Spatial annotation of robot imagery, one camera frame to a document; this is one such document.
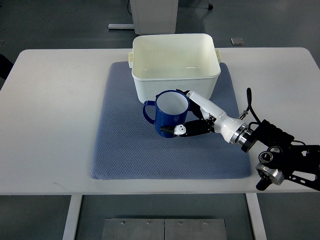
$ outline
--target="table leg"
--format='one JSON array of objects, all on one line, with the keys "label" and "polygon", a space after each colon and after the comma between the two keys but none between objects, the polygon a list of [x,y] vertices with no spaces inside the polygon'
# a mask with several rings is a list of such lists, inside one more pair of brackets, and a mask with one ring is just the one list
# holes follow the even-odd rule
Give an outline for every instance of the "table leg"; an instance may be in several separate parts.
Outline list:
[{"label": "table leg", "polygon": [[77,231],[79,212],[81,207],[82,195],[71,195],[68,215],[64,227],[62,240],[74,240]]},{"label": "table leg", "polygon": [[246,193],[245,197],[249,208],[254,238],[256,240],[267,240],[265,226],[262,219],[257,194]]}]

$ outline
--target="blue mug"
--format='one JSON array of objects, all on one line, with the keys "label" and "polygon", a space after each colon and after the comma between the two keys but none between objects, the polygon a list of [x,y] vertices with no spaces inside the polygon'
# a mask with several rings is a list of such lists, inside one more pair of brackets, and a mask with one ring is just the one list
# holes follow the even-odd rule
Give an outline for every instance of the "blue mug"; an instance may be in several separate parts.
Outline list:
[{"label": "blue mug", "polygon": [[[155,119],[153,120],[146,112],[146,106],[155,106]],[[189,98],[176,90],[167,90],[158,94],[155,101],[145,101],[143,116],[154,125],[156,132],[164,138],[173,138],[172,135],[160,130],[162,126],[176,126],[184,124],[189,110]]]}]

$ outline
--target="mug handle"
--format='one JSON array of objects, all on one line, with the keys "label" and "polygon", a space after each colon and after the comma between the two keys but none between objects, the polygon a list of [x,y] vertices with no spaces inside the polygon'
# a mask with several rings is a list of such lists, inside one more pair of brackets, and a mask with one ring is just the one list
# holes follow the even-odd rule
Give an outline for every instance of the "mug handle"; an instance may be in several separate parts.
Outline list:
[{"label": "mug handle", "polygon": [[153,120],[151,117],[148,116],[147,112],[146,112],[146,106],[154,106],[155,105],[155,101],[145,101],[144,105],[143,105],[143,116],[145,117],[145,119],[151,123],[151,124],[155,124],[155,120]]}]

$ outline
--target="white plastic bin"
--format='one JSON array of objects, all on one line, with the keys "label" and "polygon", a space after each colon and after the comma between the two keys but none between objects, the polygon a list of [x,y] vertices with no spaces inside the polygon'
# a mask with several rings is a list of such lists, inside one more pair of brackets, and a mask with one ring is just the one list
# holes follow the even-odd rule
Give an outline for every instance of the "white plastic bin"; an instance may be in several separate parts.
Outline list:
[{"label": "white plastic bin", "polygon": [[202,33],[138,36],[129,65],[142,103],[175,89],[209,99],[221,72],[213,39]]}]

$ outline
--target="black cable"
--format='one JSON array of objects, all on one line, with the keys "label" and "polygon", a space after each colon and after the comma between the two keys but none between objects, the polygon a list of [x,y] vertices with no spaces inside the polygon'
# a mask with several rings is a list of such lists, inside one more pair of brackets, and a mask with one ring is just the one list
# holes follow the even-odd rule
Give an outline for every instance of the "black cable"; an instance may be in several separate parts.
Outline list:
[{"label": "black cable", "polygon": [[130,3],[130,0],[128,0],[128,3],[126,5],[126,9],[128,10],[128,13],[132,16],[132,13],[129,11],[129,3]]},{"label": "black cable", "polygon": [[259,120],[258,116],[256,115],[254,109],[253,109],[252,106],[251,106],[251,102],[252,102],[252,92],[251,92],[251,88],[250,88],[250,87],[248,87],[248,88],[246,89],[246,98],[247,98],[247,101],[248,101],[248,107],[247,107],[246,110],[247,110],[247,111],[250,110],[250,112],[252,113],[254,119],[257,121],[258,124],[260,124],[261,121]]},{"label": "black cable", "polygon": [[306,145],[303,141],[293,140],[292,142],[300,143],[300,144]]},{"label": "black cable", "polygon": [[258,122],[252,121],[252,122],[250,122],[249,125],[248,125],[248,128],[249,128],[249,129],[251,129],[251,125],[252,125],[252,124],[259,125]]}]

